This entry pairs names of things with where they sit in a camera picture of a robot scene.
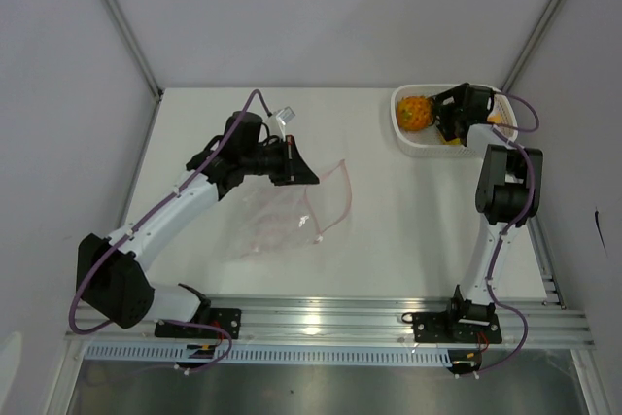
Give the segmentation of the orange toy pineapple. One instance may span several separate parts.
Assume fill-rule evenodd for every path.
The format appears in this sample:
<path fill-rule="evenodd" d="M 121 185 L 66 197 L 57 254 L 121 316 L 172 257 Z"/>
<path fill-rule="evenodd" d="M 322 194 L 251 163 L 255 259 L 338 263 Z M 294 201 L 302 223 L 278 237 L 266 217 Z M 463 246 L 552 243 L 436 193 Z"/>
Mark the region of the orange toy pineapple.
<path fill-rule="evenodd" d="M 432 125 L 432 102 L 425 96 L 408 96 L 399 100 L 396 109 L 397 126 L 409 132 L 418 132 Z"/>

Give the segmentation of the clear pink-dotted zip bag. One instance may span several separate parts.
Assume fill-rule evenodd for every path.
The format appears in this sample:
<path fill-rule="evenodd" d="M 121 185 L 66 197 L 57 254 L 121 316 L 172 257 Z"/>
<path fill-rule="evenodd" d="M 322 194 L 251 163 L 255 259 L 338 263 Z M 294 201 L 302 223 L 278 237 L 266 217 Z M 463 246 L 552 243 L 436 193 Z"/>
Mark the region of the clear pink-dotted zip bag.
<path fill-rule="evenodd" d="M 274 187 L 260 183 L 246 190 L 237 202 L 226 231 L 225 258 L 289 253 L 318 245 L 347 219 L 352 204 L 345 159 L 323 166 L 317 185 Z"/>

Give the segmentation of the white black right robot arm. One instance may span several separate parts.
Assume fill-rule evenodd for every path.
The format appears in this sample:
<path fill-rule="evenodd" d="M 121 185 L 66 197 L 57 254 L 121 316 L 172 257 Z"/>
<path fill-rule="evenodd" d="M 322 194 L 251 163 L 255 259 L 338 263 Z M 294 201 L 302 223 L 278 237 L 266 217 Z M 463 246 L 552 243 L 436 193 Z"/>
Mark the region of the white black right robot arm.
<path fill-rule="evenodd" d="M 539 207 L 543 152 L 516 142 L 519 133 L 539 129 L 539 120 L 520 127 L 514 119 L 492 119 L 499 97 L 486 86 L 464 83 L 432 97 L 434 122 L 447 141 L 457 140 L 482 157 L 475 191 L 480 228 L 463 280 L 437 319 L 449 342 L 483 337 L 501 342 L 496 272 L 502 270 L 514 239 Z"/>

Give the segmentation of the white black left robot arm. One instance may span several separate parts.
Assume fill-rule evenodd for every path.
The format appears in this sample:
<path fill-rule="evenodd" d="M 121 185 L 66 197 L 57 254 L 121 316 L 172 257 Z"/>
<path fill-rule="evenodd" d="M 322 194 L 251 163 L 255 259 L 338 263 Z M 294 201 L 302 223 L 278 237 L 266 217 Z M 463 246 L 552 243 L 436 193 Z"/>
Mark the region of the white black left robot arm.
<path fill-rule="evenodd" d="M 277 187 L 319 184 L 286 132 L 293 117 L 291 108 L 266 119 L 233 113 L 224 134 L 212 138 L 186 163 L 171 192 L 138 222 L 81 241 L 75 299 L 102 314 L 107 325 L 130 329 L 156 318 L 176 321 L 188 336 L 203 335 L 211 325 L 210 312 L 201 307 L 206 297 L 186 285 L 154 286 L 146 273 L 171 240 L 245 177 L 265 176 Z"/>

